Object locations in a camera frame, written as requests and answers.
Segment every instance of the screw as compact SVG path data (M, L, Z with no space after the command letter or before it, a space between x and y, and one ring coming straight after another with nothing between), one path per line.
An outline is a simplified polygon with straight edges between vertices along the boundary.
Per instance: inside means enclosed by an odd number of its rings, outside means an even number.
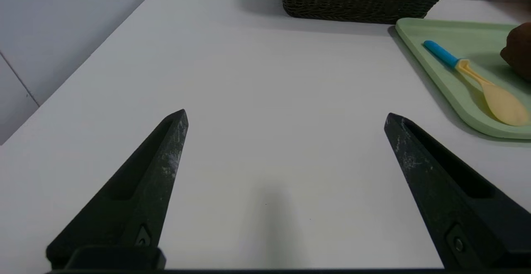
M457 251L459 252L465 251L465 244L459 237L455 237L455 239L453 239L453 245L455 246L455 249Z

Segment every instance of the white table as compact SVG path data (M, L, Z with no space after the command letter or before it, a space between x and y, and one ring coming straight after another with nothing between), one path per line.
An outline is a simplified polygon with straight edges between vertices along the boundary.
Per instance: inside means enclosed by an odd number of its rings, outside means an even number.
M428 17L529 15L443 0ZM181 108L167 268L442 267L389 112L531 210L530 144L467 127L389 25L294 19L280 0L146 0L0 149L2 271L47 271L47 244Z

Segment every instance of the blue handle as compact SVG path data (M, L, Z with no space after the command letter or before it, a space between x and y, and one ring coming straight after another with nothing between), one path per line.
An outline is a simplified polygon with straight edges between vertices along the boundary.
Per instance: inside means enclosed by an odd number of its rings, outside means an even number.
M455 66L457 66L457 62L459 62L459 59L451 55L448 51L446 51L434 41L425 41L424 47L426 47L431 53L433 53L436 57L442 60L446 65L450 66L450 68L455 68Z

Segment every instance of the plastic tray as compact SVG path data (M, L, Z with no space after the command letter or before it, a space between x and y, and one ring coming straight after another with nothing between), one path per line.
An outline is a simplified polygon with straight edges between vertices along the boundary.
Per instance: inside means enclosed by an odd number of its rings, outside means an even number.
M531 112L531 83L518 77L501 58L509 32L516 25L403 18L396 29L459 117L470 127L499 138L531 139L531 124L514 127L490 112L480 86L444 66L422 43L433 40L457 58L470 59L481 76L516 96Z

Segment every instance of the spoon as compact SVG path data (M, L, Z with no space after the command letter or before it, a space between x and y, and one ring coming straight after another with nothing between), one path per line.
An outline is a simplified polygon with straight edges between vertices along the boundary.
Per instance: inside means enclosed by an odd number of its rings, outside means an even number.
M511 126L524 126L529 121L529 112L525 106L513 94L502 87L484 79L470 67L468 59L457 59L434 41L425 41L426 47L431 53L442 60L446 65L459 72L470 76L483 89L483 96L492 114L502 123Z

